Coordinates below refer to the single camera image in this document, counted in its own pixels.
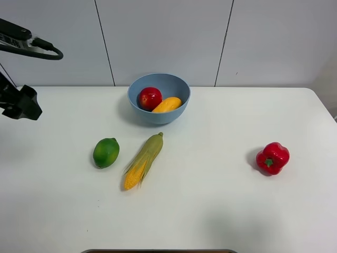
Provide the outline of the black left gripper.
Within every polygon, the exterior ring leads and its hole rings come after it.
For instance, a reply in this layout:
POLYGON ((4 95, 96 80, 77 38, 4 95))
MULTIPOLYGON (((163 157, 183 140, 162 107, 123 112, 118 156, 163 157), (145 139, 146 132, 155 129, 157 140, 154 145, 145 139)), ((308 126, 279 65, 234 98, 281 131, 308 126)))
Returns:
POLYGON ((37 120, 42 109, 37 102, 37 92, 27 85, 18 90, 1 73, 1 108, 2 115, 11 119, 37 120))

